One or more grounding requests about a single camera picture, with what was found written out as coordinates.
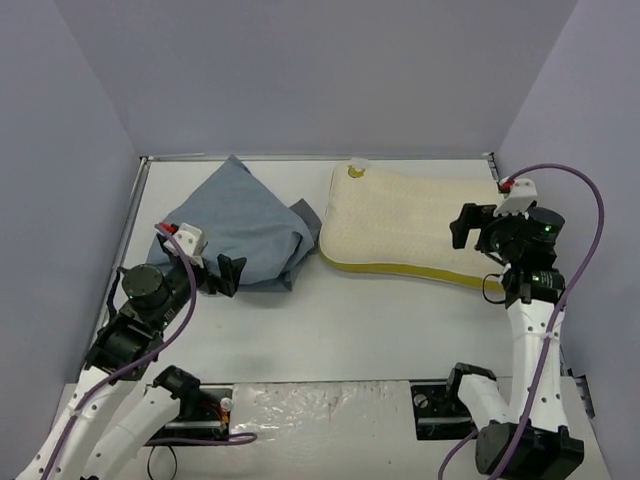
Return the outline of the striped blue beige pillowcase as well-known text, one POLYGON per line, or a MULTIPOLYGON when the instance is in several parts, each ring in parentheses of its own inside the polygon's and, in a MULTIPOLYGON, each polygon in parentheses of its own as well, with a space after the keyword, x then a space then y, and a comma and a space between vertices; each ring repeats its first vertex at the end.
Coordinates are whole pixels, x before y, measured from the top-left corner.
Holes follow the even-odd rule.
POLYGON ((202 258, 212 273, 218 255, 244 257, 239 289, 278 293, 293 289, 322 226, 306 200, 285 205, 234 155, 163 221, 204 232, 202 258))

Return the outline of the cream pillow with yellow band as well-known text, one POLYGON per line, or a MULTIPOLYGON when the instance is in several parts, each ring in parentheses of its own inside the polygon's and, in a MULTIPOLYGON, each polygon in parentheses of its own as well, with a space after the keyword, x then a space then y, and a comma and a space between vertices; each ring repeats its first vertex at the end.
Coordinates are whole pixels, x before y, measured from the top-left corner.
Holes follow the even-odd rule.
POLYGON ((319 252, 345 271, 408 275, 499 292, 495 277, 501 269, 475 251, 477 233, 456 250, 449 225, 464 204, 500 199, 490 174, 404 173, 347 160, 331 174, 319 252))

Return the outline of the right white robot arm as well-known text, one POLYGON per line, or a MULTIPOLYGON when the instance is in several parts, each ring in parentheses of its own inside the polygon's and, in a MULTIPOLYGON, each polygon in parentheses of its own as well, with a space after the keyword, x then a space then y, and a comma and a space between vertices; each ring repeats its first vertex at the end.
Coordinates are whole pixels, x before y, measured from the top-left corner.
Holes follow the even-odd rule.
POLYGON ((585 457, 583 441, 569 431, 561 393, 560 300, 566 282, 554 262, 564 223, 560 214, 536 205, 500 215, 494 205, 467 203, 450 224, 454 248, 464 248, 477 230, 476 251, 502 266, 497 278, 513 338, 508 398, 492 371, 464 363, 455 365, 443 389, 450 410, 471 415, 482 475, 566 479, 585 457))

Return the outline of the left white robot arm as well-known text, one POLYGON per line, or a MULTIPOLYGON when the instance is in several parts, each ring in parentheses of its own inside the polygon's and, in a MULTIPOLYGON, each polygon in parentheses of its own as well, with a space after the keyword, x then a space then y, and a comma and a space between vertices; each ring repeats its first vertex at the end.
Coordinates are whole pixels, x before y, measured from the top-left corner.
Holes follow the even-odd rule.
POLYGON ((246 260, 220 254, 212 273, 202 258, 202 233, 158 227, 156 238, 171 267, 143 263, 119 268, 113 289, 127 297, 108 307, 108 320, 85 358, 75 390, 21 479, 112 479, 140 448, 156 443, 167 423, 200 410, 220 412, 200 380, 169 366, 115 427, 113 415, 140 385, 151 363, 190 322, 199 292, 236 294, 246 260))

